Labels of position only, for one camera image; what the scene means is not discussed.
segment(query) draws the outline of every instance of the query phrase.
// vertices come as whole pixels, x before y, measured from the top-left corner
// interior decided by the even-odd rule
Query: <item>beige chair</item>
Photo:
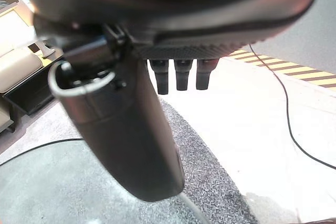
[[[8,41],[0,42],[0,93],[5,93],[36,70],[42,61],[28,48],[14,49]]]
[[[9,106],[8,104],[0,98],[0,132],[5,129],[13,131],[14,128],[11,127],[14,121],[10,117]]]

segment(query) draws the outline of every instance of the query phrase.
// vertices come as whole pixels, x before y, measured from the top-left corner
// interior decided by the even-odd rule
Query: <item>hazard stripe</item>
[[[288,62],[266,55],[258,56],[276,73],[283,73],[295,79],[336,91],[336,74],[320,71],[318,69],[302,66],[294,62]],[[229,57],[254,66],[266,68],[266,66],[254,55],[253,52],[238,50],[229,55]]]

